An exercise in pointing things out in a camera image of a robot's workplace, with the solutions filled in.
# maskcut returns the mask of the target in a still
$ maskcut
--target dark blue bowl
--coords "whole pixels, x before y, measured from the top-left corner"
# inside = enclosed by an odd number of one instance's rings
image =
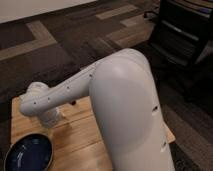
[[[52,161],[53,149],[48,137],[31,134],[17,141],[9,150],[5,171],[44,171]]]

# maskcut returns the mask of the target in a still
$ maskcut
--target black dot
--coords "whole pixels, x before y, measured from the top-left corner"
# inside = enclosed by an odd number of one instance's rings
[[[154,109],[152,109],[153,112],[155,112],[156,110],[158,110],[158,106],[155,106]]]

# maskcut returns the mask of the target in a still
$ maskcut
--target wooden tabletop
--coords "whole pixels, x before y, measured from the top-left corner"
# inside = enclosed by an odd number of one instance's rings
[[[46,134],[38,120],[29,119],[18,110],[19,98],[13,99],[11,142],[30,133]],[[89,97],[77,101],[75,106],[65,104],[60,111],[66,119],[60,121],[49,137],[54,147],[50,171],[111,171],[112,165],[101,138]],[[175,137],[165,125],[168,141]]]

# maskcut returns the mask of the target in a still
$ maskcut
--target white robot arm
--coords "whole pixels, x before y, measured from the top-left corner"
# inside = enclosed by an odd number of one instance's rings
[[[20,111],[48,127],[57,122],[55,107],[88,95],[114,170],[174,171],[150,67],[136,50],[114,53],[54,88],[32,83]]]

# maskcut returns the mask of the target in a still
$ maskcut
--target wooden table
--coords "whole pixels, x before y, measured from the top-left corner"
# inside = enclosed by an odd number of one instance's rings
[[[19,98],[13,99],[11,142],[30,133],[43,133],[38,120],[29,119],[18,110]],[[60,107],[67,119],[60,121],[52,129],[54,159],[50,171],[111,171],[112,165],[103,144],[90,99],[83,98],[75,106],[65,104]],[[168,141],[175,140],[166,126]]]

